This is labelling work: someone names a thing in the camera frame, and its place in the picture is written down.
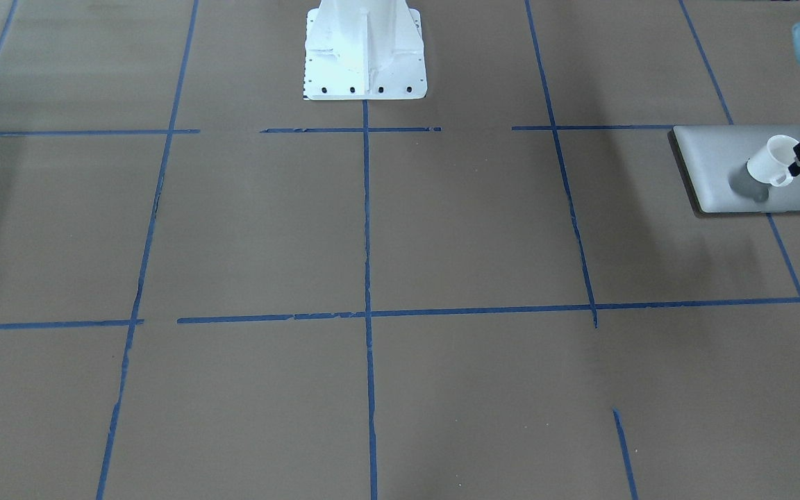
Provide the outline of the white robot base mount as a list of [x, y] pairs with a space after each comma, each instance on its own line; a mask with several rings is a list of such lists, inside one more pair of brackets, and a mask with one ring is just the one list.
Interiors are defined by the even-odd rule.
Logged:
[[423, 99], [422, 16], [406, 1], [321, 1], [307, 12], [304, 99]]

